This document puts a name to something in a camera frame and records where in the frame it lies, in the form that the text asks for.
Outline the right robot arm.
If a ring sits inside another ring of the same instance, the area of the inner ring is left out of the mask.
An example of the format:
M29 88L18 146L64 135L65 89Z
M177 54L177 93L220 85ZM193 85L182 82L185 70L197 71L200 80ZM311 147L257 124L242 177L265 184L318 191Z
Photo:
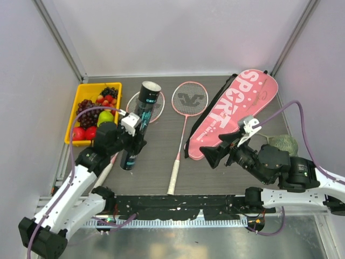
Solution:
M333 215L344 215L344 178L333 173L323 175L314 162L290 156L269 144L256 151L240 137L239 133L223 134L218 146L202 146L199 150L211 168L216 168L226 156L226 166L236 163L264 185L277 183L277 190L247 188L244 198L247 211L301 206L328 208Z

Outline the pink racket bag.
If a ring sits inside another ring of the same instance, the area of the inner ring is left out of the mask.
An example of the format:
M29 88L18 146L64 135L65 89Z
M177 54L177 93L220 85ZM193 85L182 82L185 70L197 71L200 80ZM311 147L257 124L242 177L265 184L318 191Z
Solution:
M202 159L200 147L218 146L220 134L238 131L238 121L257 115L277 93L278 83L267 71L249 69L231 75L192 126L184 157Z

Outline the black shuttlecock tube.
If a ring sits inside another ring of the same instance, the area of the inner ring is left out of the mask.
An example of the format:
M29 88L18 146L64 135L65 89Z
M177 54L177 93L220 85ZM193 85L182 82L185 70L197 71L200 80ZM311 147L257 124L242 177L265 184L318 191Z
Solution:
M143 81L137 98L134 114L140 118L140 123L135 127L134 142L124 149L120 167L126 171L134 168L136 158L146 145L144 135L148 128L154 105L157 102L161 87L152 81Z

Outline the clear tube lid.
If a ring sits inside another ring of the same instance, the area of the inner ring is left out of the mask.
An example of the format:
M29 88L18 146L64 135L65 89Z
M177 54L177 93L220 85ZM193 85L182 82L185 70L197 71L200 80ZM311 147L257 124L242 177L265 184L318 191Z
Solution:
M147 90L150 90L152 92L160 92L161 86L153 81L143 81L142 86L145 87Z

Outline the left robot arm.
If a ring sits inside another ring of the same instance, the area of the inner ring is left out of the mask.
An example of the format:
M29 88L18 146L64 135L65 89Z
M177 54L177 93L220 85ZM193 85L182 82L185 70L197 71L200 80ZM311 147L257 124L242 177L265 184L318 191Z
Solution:
M24 217L19 225L27 258L32 253L43 258L59 258L71 237L91 217L111 214L115 209L115 194L105 187L96 187L80 205L81 194L100 176L116 153L139 153L146 141L140 132L140 122L123 118L116 125L103 122L96 131L91 146L73 159L71 173L55 195L33 218Z

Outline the pink badminton racket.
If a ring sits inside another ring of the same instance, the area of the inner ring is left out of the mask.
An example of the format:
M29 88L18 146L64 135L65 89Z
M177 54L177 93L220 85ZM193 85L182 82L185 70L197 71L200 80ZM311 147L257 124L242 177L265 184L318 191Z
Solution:
M139 94L140 93L137 92L135 95L133 95L131 97L131 99L127 103L126 111L128 113L135 111L137 101L139 100ZM153 110L152 110L152 113L151 113L151 118L150 118L150 122L149 123L152 123L152 122L156 121L160 117L160 115L162 114L162 112L164 110L164 107L165 107L165 97L164 97L164 94L161 92L158 95L158 99L157 99L156 103L154 104L154 107L153 107ZM118 155L118 153L116 153L115 155L113 155L111 157L110 163L102 171L102 173L98 177L97 181L95 182L93 188L99 187L99 186L101 186L104 183L106 177L108 176L108 174L110 173L110 171L113 168L113 165L115 163L117 155Z
M175 186L178 176L181 160L181 149L183 146L183 137L187 120L189 117L195 117L204 112L209 102L206 88L198 82L186 81L179 85L172 94L171 105L173 109L180 115L184 116L184 124L178 148L178 153L174 161L167 195L175 194Z

